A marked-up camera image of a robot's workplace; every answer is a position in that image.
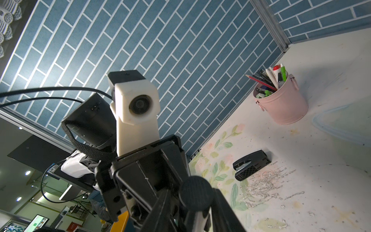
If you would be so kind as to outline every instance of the black cable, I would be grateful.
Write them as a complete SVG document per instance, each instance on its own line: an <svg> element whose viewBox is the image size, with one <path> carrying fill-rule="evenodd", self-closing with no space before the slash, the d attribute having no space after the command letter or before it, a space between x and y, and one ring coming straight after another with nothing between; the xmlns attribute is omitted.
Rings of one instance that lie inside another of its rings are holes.
<svg viewBox="0 0 371 232"><path fill-rule="evenodd" d="M47 172L51 167L53 167L54 165L60 164L60 163L62 163L63 161L65 161L65 159L64 159L64 160L61 160L61 161L59 161L59 162L57 162L57 163L55 163L55 164L50 165L50 166L45 170L45 172L43 173L43 177L41 178L41 186L40 186L41 194L43 195L43 197L44 197L46 200L48 200L48 201L50 201L50 202L52 202L52 203L66 203L66 202L69 202L69 201L75 200L76 198L79 198L79 197L81 197L82 195L85 194L85 193L83 193L83 194L81 194L80 196L77 196L77 197L72 198L72 199L70 199L70 200L61 201L61 202L55 202L55 201L49 200L49 199L45 196L44 191L43 191L43 181L44 181L44 176L45 176L46 172Z"/></svg>
<svg viewBox="0 0 371 232"><path fill-rule="evenodd" d="M33 92L42 92L42 91L52 91L52 90L83 90L83 91L91 91L96 92L99 94L102 94L109 99L112 100L112 97L99 89L93 89L93 88L87 88L87 87L74 87L74 86L54 86L54 87L42 87L42 88L33 88L33 89L20 89L20 90L14 90L10 92L4 92L0 93L0 98L12 96L12 95L18 95L18 94L26 94L26 93L33 93Z"/></svg>
<svg viewBox="0 0 371 232"><path fill-rule="evenodd" d="M0 105L0 108L5 107L5 106L8 106L8 105L13 105L13 104L21 103L21 102L34 101L34 100L43 100L43 99L62 99L62 100L70 100L70 101L75 101L75 102L82 103L82 101L80 101L80 100L76 100L76 99L73 99L73 98L62 98L62 97L38 97L38 98L26 98L26 99L21 99L21 100L18 100L18 101L12 101L12 102L8 102L8 103L4 103L4 104L1 104L1 105Z"/></svg>

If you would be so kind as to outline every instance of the pink bucket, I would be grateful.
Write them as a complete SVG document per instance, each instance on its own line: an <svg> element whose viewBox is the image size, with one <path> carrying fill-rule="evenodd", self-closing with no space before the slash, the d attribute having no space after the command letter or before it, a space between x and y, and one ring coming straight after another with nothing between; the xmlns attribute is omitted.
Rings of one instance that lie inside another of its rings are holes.
<svg viewBox="0 0 371 232"><path fill-rule="evenodd" d="M255 97L258 92L254 89L253 94ZM298 84L292 74L279 90L265 98L256 98L256 103L281 125L299 121L308 111L308 104L299 93Z"/></svg>

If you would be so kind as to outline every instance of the desk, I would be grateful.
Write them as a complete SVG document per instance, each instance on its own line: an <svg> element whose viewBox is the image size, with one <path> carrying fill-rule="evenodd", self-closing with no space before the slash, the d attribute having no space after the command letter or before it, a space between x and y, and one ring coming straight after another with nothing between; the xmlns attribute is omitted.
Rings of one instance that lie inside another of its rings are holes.
<svg viewBox="0 0 371 232"><path fill-rule="evenodd" d="M371 148L312 122L327 110L362 102L359 112L348 112L354 117L349 125L361 134L370 130L371 115L359 115L371 109L371 29L291 45L278 63L296 77L308 113L277 125L250 94L190 162L191 173L234 201L249 232L371 231ZM233 162L260 149L272 163L235 180Z"/></svg>

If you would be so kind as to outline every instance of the orange object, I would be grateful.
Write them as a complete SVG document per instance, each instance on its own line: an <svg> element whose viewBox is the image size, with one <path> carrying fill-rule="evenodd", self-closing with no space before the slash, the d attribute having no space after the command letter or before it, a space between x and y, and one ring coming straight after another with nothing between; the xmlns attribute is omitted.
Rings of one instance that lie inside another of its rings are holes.
<svg viewBox="0 0 371 232"><path fill-rule="evenodd" d="M110 232L124 232L129 220L129 212L126 211L118 217L118 222L114 222Z"/></svg>
<svg viewBox="0 0 371 232"><path fill-rule="evenodd" d="M77 227L82 227L82 225L79 225L77 223L74 223L74 222L71 222L71 224L68 226L68 228L66 229L66 231L68 232L73 232L74 230L76 230Z"/></svg>

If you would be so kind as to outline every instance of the screen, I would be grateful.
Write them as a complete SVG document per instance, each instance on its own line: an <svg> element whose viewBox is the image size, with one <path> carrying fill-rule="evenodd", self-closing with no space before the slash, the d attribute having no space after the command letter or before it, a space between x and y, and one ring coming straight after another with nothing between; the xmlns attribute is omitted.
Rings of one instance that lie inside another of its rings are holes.
<svg viewBox="0 0 371 232"><path fill-rule="evenodd" d="M48 220L49 218L43 217L41 215L36 215L36 217L33 218L31 223L26 227L26 229L24 229L23 232L32 232L37 229L40 229L46 224Z"/></svg>

